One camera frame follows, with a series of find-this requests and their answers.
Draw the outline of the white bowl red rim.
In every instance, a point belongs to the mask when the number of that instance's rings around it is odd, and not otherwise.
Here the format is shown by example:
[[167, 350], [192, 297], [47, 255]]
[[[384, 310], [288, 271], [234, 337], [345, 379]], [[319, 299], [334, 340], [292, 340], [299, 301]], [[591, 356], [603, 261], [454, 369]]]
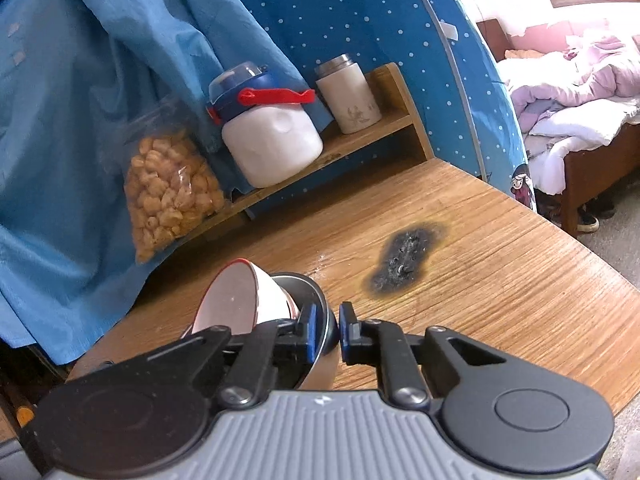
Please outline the white bowl red rim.
[[196, 311], [191, 333], [223, 325], [233, 335], [260, 323], [295, 320], [297, 304], [274, 278], [243, 258], [228, 262], [214, 277]]

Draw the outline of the matte steel bowl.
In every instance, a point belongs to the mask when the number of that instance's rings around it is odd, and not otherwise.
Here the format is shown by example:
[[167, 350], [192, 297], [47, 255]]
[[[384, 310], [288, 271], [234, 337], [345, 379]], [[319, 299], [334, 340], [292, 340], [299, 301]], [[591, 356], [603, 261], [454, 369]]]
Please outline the matte steel bowl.
[[245, 260], [213, 279], [191, 326], [186, 381], [230, 406], [274, 390], [323, 390], [337, 363], [337, 326], [320, 286]]

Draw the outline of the bag of snacks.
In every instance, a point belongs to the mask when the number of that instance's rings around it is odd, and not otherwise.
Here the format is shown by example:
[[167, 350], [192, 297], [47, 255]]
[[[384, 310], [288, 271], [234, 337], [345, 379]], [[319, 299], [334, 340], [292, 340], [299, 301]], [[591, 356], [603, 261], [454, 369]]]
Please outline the bag of snacks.
[[195, 139], [189, 107], [166, 96], [117, 130], [134, 258], [145, 264], [229, 208]]

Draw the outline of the wooden desk shelf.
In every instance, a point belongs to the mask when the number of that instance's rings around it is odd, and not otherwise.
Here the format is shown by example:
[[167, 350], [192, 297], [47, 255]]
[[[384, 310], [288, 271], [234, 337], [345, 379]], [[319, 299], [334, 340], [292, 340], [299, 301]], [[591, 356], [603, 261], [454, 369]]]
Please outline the wooden desk shelf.
[[396, 63], [378, 66], [366, 73], [366, 79], [382, 110], [382, 118], [378, 122], [351, 134], [341, 133], [337, 123], [332, 122], [321, 133], [323, 152], [310, 166], [282, 183], [269, 188], [258, 188], [237, 200], [232, 200], [220, 214], [206, 218], [184, 241], [190, 242], [216, 229], [221, 223], [271, 195], [388, 136], [400, 136], [409, 150], [409, 155], [418, 164], [433, 159], [435, 155], [431, 143], [427, 139], [423, 122], [399, 66]]

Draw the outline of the white jug blue lid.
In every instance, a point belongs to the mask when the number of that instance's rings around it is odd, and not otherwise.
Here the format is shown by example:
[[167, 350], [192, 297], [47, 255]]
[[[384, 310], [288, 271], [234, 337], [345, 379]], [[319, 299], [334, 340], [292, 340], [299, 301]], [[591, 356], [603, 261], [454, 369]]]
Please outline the white jug blue lid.
[[284, 182], [321, 155], [321, 136], [304, 110], [316, 92], [284, 88], [265, 67], [244, 62], [214, 78], [208, 96], [209, 117], [254, 188]]

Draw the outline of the dark shoe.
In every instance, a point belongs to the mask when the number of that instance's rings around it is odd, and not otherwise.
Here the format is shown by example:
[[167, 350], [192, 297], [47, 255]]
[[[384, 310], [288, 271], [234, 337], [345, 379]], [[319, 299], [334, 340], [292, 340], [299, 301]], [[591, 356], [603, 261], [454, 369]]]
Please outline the dark shoe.
[[582, 205], [578, 209], [577, 231], [582, 234], [591, 234], [597, 232], [599, 228], [599, 219], [587, 209], [586, 205]]

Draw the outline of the white thermos cup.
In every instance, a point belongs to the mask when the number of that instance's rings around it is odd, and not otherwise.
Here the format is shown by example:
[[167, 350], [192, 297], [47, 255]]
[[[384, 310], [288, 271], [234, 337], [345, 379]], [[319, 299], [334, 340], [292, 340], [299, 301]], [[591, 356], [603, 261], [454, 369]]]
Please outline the white thermos cup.
[[316, 67], [317, 86], [341, 132], [351, 134], [382, 119], [360, 66], [342, 54]]

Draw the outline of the purple white bedding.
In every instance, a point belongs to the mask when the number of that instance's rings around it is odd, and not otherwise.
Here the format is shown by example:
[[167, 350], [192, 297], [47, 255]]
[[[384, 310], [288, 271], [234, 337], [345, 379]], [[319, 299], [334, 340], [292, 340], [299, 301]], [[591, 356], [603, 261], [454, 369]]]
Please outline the purple white bedding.
[[565, 190], [565, 157], [612, 143], [639, 122], [639, 38], [574, 37], [570, 48], [498, 63], [523, 135], [534, 187]]

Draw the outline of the blue dotted tent fabric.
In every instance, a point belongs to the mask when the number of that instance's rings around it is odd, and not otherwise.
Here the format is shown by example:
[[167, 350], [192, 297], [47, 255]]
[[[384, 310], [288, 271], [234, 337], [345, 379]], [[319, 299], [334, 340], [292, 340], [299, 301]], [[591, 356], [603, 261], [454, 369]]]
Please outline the blue dotted tent fabric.
[[459, 0], [241, 0], [308, 79], [348, 54], [399, 67], [436, 157], [536, 206], [506, 86]]

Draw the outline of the light blue cloth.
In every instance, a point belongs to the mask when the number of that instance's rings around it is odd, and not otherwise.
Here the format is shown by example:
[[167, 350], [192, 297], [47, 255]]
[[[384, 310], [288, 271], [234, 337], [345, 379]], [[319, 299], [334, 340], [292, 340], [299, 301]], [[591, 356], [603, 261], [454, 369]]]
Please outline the light blue cloth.
[[206, 114], [209, 83], [245, 61], [295, 90], [273, 39], [279, 0], [1, 1], [1, 337], [56, 364], [82, 354], [134, 303], [122, 186], [126, 123], [165, 96], [190, 108], [226, 190], [246, 191]]

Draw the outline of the wooden bed frame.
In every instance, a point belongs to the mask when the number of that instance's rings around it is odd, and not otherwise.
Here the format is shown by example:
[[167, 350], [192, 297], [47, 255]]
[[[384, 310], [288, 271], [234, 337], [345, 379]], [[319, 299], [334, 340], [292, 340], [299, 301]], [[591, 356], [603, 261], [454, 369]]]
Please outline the wooden bed frame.
[[[498, 63], [514, 51], [526, 51], [532, 58], [545, 54], [537, 50], [516, 50], [496, 20], [481, 22], [480, 33]], [[565, 159], [565, 190], [556, 195], [547, 195], [533, 185], [530, 170], [517, 171], [512, 178], [512, 190], [520, 197], [530, 197], [536, 193], [548, 196], [558, 203], [555, 218], [562, 229], [575, 235], [577, 231], [578, 209], [595, 200], [614, 183], [639, 166], [639, 123], [626, 124], [620, 129], [612, 143], [593, 151], [571, 152]]]

